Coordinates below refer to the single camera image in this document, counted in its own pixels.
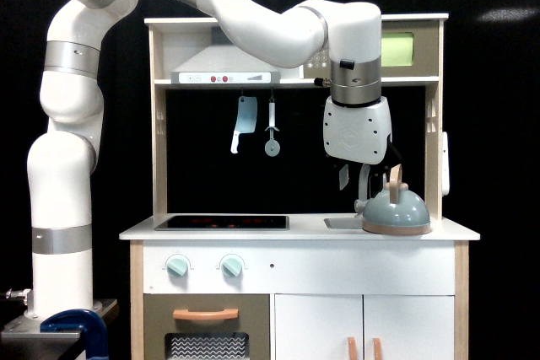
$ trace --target oven handle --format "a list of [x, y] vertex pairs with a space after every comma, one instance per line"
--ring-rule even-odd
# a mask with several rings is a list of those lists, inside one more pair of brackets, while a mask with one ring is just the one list
[[175, 320], [233, 320], [238, 318], [238, 309], [224, 309], [218, 312], [191, 312], [189, 309], [175, 309]]

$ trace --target teal kettle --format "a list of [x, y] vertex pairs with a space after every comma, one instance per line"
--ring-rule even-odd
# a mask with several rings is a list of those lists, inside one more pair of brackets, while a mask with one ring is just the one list
[[431, 231], [429, 211], [417, 194], [402, 183], [402, 166], [391, 169], [390, 181], [363, 211], [362, 228], [374, 234], [422, 235]]

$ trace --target white countertop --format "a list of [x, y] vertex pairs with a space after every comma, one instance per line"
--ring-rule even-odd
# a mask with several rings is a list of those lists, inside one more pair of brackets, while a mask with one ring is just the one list
[[[167, 214], [161, 218], [150, 217], [120, 234], [122, 240], [302, 240], [302, 239], [346, 239], [346, 240], [479, 240], [480, 234], [454, 223], [450, 219], [431, 218], [431, 232], [419, 236], [388, 236], [371, 234], [361, 228], [361, 219], [353, 213], [330, 214], [283, 214], [289, 217], [289, 229], [276, 230], [240, 230], [240, 229], [197, 229], [197, 230], [154, 230], [176, 214]], [[357, 224], [359, 229], [329, 228], [326, 218], [336, 218], [337, 223]]]

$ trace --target black cooktop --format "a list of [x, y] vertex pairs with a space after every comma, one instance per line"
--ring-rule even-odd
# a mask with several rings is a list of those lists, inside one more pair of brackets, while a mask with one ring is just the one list
[[286, 215], [175, 215], [155, 228], [156, 231], [192, 231], [198, 229], [280, 230], [289, 229]]

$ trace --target orange handle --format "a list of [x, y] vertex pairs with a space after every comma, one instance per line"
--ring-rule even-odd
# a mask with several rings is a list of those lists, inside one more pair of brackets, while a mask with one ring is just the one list
[[388, 188], [390, 189], [390, 203], [399, 203], [399, 189], [402, 183], [403, 168], [401, 164], [394, 166], [390, 170], [390, 181], [388, 182]]
[[238, 318], [238, 309], [224, 309], [218, 312], [190, 312], [188, 309], [175, 309], [175, 320], [232, 320]]
[[349, 360], [356, 360], [356, 340], [353, 337], [348, 339], [348, 358]]
[[378, 337], [373, 339], [373, 347], [375, 348], [375, 360], [382, 360], [381, 339]]

